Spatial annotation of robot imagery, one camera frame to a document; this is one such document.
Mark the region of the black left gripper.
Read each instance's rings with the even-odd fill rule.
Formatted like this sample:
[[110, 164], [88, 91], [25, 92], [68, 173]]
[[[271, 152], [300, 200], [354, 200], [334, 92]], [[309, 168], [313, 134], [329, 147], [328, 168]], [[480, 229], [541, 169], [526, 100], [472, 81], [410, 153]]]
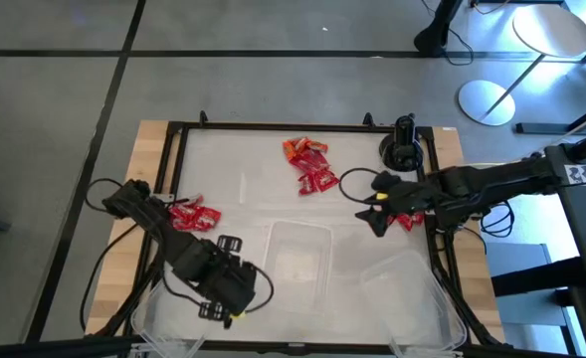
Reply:
[[254, 299], [257, 268], [242, 261], [239, 253], [243, 240], [220, 235], [213, 243], [192, 244], [180, 255], [180, 278], [194, 282], [194, 290], [210, 302], [202, 302], [198, 317], [232, 325], [231, 314], [246, 310]]

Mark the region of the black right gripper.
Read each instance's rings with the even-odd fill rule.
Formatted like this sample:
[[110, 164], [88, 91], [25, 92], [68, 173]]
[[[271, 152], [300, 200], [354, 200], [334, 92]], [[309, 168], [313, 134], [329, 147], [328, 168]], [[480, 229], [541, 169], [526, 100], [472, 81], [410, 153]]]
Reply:
[[435, 202], [440, 199], [440, 189], [434, 184], [405, 181], [400, 176], [382, 171], [371, 182], [375, 194], [371, 197], [368, 209], [357, 212], [357, 219], [371, 223], [371, 229], [376, 237], [382, 238], [388, 229], [388, 217], [391, 214], [414, 214], [434, 208]]

